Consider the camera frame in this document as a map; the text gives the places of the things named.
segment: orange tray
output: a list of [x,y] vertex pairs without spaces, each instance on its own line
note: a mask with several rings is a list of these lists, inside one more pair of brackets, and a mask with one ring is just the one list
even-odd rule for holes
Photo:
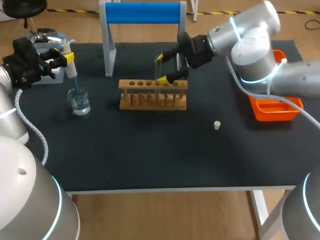
[[[277,63],[286,58],[286,55],[280,50],[273,50],[274,58]],[[289,104],[278,101],[276,99],[255,99],[248,96],[255,115],[255,118],[261,122],[278,122],[278,121],[291,121],[300,112]],[[298,97],[286,97],[286,99],[304,108],[302,101]]]

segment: black tabletop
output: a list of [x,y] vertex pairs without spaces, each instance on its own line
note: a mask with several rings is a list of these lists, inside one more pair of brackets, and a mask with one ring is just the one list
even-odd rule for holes
[[[293,41],[272,45],[289,62],[301,60]],[[114,74],[107,78],[102,45],[73,44],[91,106],[85,117],[72,115],[68,79],[22,94],[22,111],[48,142],[45,166],[66,191],[288,186],[320,161],[318,130],[301,115],[286,123],[256,121],[223,59],[190,71],[187,111],[119,110],[119,79],[155,79],[155,56],[173,46],[118,43]],[[174,71],[175,63],[162,69]],[[318,101],[303,104],[320,119]],[[41,160],[41,142],[29,132],[27,147]]]

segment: wooden test tube rack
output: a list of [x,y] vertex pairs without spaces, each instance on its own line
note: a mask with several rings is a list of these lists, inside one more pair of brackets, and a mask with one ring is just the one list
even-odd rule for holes
[[[172,84],[160,84],[156,80],[119,80],[119,89],[123,90],[120,110],[187,110],[186,80],[177,80]],[[133,93],[128,90],[150,92]]]

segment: black chair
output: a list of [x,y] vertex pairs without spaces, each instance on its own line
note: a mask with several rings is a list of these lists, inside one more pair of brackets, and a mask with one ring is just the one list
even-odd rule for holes
[[29,39],[34,43],[48,42],[48,34],[56,33],[49,28],[37,29],[34,16],[39,15],[47,8],[47,0],[2,0],[4,14],[14,19],[24,19],[24,28],[30,27]]
[[2,10],[11,18],[28,19],[47,8],[47,0],[3,0]]

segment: blue handle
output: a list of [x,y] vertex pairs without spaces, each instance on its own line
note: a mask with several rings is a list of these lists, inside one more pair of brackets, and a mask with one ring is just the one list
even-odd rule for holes
[[179,24],[180,2],[106,2],[108,24]]

